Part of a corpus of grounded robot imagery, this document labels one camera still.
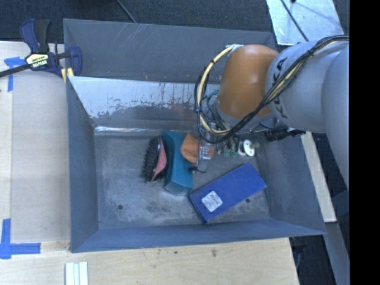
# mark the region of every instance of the white label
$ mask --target white label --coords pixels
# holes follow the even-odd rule
[[[215,211],[216,208],[220,207],[223,203],[215,191],[211,191],[204,198],[202,198],[201,201],[209,210],[209,212]]]

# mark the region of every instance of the blue box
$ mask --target blue box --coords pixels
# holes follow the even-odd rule
[[[219,216],[267,185],[251,163],[218,178],[189,195],[204,222]]]

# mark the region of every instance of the brush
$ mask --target brush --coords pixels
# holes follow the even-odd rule
[[[165,176],[166,170],[167,155],[164,141],[160,136],[153,137],[145,152],[142,176],[147,182],[155,182]]]

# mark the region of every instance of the orange object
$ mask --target orange object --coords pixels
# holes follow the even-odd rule
[[[186,160],[193,164],[196,164],[198,161],[200,145],[201,144],[198,139],[196,139],[192,134],[187,133],[180,147],[180,153]],[[210,147],[208,157],[211,158],[214,155],[214,152],[214,147]]]
[[[257,108],[265,95],[268,68],[277,55],[263,45],[245,45],[230,54],[218,93],[218,107],[223,113],[242,119]],[[270,112],[265,107],[257,117]]]

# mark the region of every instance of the black carpet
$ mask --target black carpet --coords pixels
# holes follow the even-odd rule
[[[333,0],[345,34],[350,34],[350,0]],[[121,0],[138,23],[273,31],[265,0]],[[63,18],[131,22],[116,0],[0,0],[0,40],[20,40],[24,21],[50,19],[47,40],[63,43]],[[315,135],[332,194],[344,191],[334,159],[323,135]],[[349,250],[349,215],[340,217]],[[291,240],[300,252],[301,285],[335,285],[321,236]]]

